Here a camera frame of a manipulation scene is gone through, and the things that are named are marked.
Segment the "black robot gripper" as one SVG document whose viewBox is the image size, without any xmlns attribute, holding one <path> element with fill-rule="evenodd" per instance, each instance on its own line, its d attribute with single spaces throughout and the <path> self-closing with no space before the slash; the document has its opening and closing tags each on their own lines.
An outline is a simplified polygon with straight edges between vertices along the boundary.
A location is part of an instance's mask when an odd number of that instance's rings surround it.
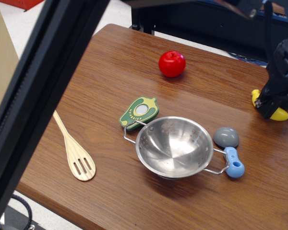
<svg viewBox="0 0 288 230">
<path fill-rule="evenodd" d="M 270 119 L 277 108 L 288 110 L 288 75 L 269 72 L 269 79 L 255 101 L 255 108 L 265 118 Z"/>
</svg>

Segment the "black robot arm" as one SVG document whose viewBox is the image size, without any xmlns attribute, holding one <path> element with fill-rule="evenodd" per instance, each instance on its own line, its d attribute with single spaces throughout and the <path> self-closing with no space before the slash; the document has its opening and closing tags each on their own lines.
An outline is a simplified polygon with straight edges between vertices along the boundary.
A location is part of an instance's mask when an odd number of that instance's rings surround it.
<svg viewBox="0 0 288 230">
<path fill-rule="evenodd" d="M 266 70 L 269 79 L 254 107 L 265 119 L 284 121 L 288 118 L 288 39 L 278 45 Z"/>
</svg>

